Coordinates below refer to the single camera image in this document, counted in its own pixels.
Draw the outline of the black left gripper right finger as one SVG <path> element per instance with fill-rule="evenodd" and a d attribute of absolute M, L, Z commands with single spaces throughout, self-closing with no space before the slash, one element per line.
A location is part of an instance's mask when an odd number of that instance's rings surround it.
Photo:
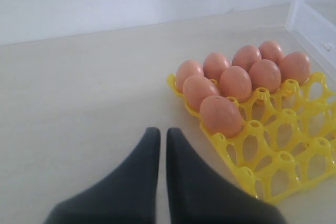
<path fill-rule="evenodd" d="M 171 223 L 286 223 L 276 207 L 209 167 L 179 128 L 167 131 L 166 182 Z"/>

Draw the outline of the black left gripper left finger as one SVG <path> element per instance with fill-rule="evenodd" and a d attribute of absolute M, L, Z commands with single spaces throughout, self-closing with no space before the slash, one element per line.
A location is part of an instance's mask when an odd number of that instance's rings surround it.
<path fill-rule="evenodd" d="M 155 223 L 160 130 L 149 127 L 107 177 L 57 204 L 45 223 Z"/>

